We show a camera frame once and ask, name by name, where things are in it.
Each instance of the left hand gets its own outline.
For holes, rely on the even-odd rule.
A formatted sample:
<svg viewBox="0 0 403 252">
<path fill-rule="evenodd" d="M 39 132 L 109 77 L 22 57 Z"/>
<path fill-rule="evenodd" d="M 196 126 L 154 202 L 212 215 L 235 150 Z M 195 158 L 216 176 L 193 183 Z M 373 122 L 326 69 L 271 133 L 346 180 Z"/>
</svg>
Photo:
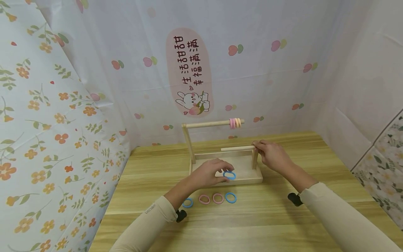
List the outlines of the left hand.
<svg viewBox="0 0 403 252">
<path fill-rule="evenodd" d="M 189 184 L 194 186 L 196 190 L 213 186 L 221 182 L 229 182 L 226 177 L 216 177 L 216 172 L 233 171 L 234 167 L 221 159 L 213 159 L 204 162 L 189 177 Z"/>
</svg>

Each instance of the wooden stand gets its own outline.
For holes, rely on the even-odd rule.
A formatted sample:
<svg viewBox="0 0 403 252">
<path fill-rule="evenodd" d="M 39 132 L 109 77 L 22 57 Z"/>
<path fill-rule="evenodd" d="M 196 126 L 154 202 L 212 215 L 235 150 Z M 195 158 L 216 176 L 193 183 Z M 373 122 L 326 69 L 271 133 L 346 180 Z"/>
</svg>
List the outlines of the wooden stand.
<svg viewBox="0 0 403 252">
<path fill-rule="evenodd" d="M 254 146 L 222 148 L 221 152 L 194 154 L 188 129 L 229 124 L 229 120 L 208 123 L 182 124 L 183 134 L 185 135 L 186 144 L 190 154 L 189 174 L 191 174 L 205 161 L 219 158 L 234 166 L 234 173 L 237 175 L 237 177 L 235 180 L 231 180 L 229 183 L 219 183 L 215 186 L 261 183 L 263 181 L 263 177 L 262 173 L 260 172 L 260 168 L 257 166 L 258 152 L 255 151 Z M 222 177 L 222 173 L 217 172 L 216 177 Z"/>
</svg>

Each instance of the wooden base tray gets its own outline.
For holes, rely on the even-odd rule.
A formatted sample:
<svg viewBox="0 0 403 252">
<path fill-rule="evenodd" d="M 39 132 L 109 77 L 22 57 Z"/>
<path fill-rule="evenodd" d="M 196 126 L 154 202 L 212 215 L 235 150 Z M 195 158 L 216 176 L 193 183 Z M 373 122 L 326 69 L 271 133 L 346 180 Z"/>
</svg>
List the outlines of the wooden base tray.
<svg viewBox="0 0 403 252">
<path fill-rule="evenodd" d="M 192 160 L 190 160 L 189 174 L 202 165 L 205 161 L 214 158 L 227 161 L 234 166 L 234 173 L 237 175 L 236 179 L 231 180 L 229 183 L 218 183 L 215 186 L 258 184 L 262 183 L 263 181 L 260 168 L 256 165 L 255 169 L 252 169 L 252 150 L 201 153 L 195 154 L 195 157 L 195 164 L 192 164 Z M 222 173 L 217 172 L 216 176 L 222 177 Z"/>
</svg>

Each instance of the cartoon rabbit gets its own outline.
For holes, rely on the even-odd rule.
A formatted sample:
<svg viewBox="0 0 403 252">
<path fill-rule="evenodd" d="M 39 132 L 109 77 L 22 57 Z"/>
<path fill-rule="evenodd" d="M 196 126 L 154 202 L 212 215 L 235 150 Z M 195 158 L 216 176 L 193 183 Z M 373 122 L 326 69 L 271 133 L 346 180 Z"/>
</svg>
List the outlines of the cartoon rabbit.
<svg viewBox="0 0 403 252">
<path fill-rule="evenodd" d="M 197 106 L 199 104 L 199 108 L 203 105 L 204 106 L 204 112 L 207 112 L 208 109 L 210 108 L 210 102 L 208 101 L 208 94 L 203 93 L 201 96 L 199 96 L 196 93 L 188 93 L 184 94 L 182 92 L 178 92 L 178 95 L 182 98 L 182 100 L 175 100 L 178 104 L 184 106 L 187 109 L 191 109 L 194 106 Z"/>
</svg>

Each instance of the pink ring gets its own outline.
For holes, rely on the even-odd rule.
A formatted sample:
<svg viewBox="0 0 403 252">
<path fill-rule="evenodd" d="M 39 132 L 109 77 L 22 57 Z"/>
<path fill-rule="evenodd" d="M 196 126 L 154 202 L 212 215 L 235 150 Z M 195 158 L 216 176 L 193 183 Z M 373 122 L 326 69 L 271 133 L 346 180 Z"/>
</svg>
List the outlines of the pink ring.
<svg viewBox="0 0 403 252">
<path fill-rule="evenodd" d="M 229 127 L 230 129 L 234 129 L 234 121 L 232 120 L 232 118 L 229 119 Z"/>
<path fill-rule="evenodd" d="M 202 197 L 207 197 L 208 201 L 207 202 L 202 201 L 201 200 Z M 210 204 L 210 197 L 205 194 L 202 194 L 199 196 L 199 202 L 202 203 L 203 205 L 208 205 L 208 204 Z"/>
<path fill-rule="evenodd" d="M 222 200 L 219 201 L 219 202 L 217 202 L 217 201 L 214 199 L 214 197 L 215 197 L 216 195 L 221 196 Z M 221 203 L 224 202 L 224 196 L 222 196 L 222 194 L 214 194 L 212 198 L 213 198 L 213 202 L 216 203 L 216 204 L 221 204 Z"/>
<path fill-rule="evenodd" d="M 237 120 L 237 122 L 238 122 L 238 125 L 239 125 L 239 128 L 241 127 L 241 120 L 239 119 L 239 118 L 236 118 L 236 120 Z"/>
</svg>

